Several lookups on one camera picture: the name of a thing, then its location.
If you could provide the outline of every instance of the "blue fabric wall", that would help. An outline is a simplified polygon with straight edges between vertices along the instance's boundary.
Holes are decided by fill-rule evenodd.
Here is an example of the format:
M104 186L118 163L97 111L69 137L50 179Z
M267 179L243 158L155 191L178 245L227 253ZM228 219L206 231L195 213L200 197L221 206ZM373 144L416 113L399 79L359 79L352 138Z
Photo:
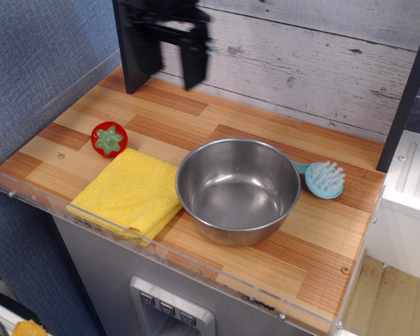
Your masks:
M0 1L0 164L120 63L111 0ZM52 218L0 192L0 276L55 336L99 335Z

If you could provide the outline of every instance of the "white bristles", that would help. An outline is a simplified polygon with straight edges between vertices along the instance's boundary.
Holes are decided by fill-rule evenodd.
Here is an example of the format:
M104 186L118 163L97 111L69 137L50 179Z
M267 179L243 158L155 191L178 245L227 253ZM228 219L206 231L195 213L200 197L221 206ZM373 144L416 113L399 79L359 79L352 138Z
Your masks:
M316 168L313 170L313 179L315 179L321 173L322 169L327 167L330 164L330 161L324 162L322 164L318 164Z
M330 161L319 164L312 171L314 185L321 191L331 193L342 187L345 174L343 167L336 168L337 163Z

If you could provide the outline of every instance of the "bowl rim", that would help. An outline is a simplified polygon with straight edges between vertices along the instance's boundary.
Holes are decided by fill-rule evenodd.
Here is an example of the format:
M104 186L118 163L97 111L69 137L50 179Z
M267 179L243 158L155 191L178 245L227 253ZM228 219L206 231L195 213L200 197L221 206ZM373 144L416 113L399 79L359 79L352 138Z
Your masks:
M219 144L219 143L223 143L223 142L232 142L232 141L251 142L251 143L255 143L255 144L267 147L267 148L273 150L274 152L276 152L277 154L279 154L283 159L285 159L285 161L287 161L290 164L291 168L293 169L296 180L297 180L297 192L296 192L295 198L293 200L293 203L288 207L288 209L283 214L281 214L280 217L277 217L274 221L266 223L266 224L261 225L261 226L248 227L248 228L221 227L221 226L218 226L218 225L208 223L207 221L205 221L205 220L201 219L200 217L196 216L193 213L193 211L191 211L189 209L189 207L186 205L186 203L184 202L184 200L181 196L181 193L179 192L179 181L180 181L181 172L182 172L183 168L185 167L187 161L189 161L190 158L192 158L193 156L198 154L200 151L202 151L206 147L214 146L215 144ZM255 230L267 228L269 226L273 226L273 225L277 224L278 222L281 222L285 217L287 217L287 215L294 209L295 205L297 204L297 202L300 198L300 193L302 191L302 182L300 180L299 171L298 171L297 167L295 166L294 161L292 161L287 156L287 154L285 154L282 150L279 150L277 147L275 147L273 145L270 145L270 144L268 144L264 141L257 140L257 139L246 138L246 137L228 137L228 138L222 138L222 139L217 139L217 140L206 142L206 143L202 144L201 146L196 147L191 152L189 152L189 154L187 154L184 157L184 159L181 161L180 165L178 166L178 169L177 169L177 172L176 172L175 187L176 187L177 197L179 198L179 201L182 203L182 206L185 209L185 211L188 213L188 215L194 217L199 222L209 226L210 228L215 228L215 229L218 229L218 230L221 230L221 231L226 231L226 232L249 232L249 231L255 231Z

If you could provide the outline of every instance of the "wooden floor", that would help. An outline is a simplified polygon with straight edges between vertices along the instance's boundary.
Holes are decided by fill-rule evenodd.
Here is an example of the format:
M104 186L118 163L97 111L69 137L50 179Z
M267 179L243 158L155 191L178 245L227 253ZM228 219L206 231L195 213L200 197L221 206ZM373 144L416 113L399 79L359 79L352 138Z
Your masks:
M358 336L420 336L420 279L366 257L346 314Z

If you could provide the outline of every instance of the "wooden countertop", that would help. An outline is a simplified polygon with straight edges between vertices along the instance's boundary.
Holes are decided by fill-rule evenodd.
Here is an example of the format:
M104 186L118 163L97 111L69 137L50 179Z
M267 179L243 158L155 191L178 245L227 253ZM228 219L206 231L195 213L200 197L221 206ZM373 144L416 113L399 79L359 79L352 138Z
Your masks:
M185 92L155 79L130 95L125 93L120 67L7 160L0 172L70 202L110 162L90 145L92 129L105 120L127 130L129 147L174 165L194 148L223 137L263 140L302 163L335 160L342 165L346 183L338 198L319 199L303 187L281 229L254 246L212 243L196 231L184 210L155 239L220 270L195 269L243 293L241 299L250 297L253 290L232 277L261 289L255 292L253 304L286 312L289 321L315 333L328 332L326 323L313 314L337 321L351 280L351 273L344 274L342 268L352 270L358 260L384 183L385 174L375 170L382 144ZM33 192L13 188L23 189L28 196Z

